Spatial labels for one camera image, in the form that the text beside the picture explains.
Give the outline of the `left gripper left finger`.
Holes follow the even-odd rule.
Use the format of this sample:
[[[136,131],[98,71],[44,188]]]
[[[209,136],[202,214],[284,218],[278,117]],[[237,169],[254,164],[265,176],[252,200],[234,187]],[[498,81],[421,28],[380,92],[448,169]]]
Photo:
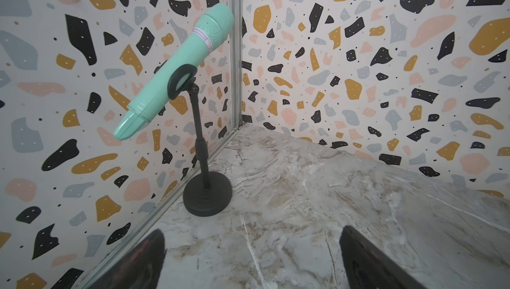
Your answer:
[[[164,234],[156,229],[88,288],[157,288],[165,254]]]

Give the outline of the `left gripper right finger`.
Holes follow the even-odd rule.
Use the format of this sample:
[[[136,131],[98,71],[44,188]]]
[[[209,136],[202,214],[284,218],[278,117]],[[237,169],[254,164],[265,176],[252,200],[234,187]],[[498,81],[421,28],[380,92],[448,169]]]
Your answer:
[[[354,227],[343,228],[339,244],[350,288],[424,289]]]

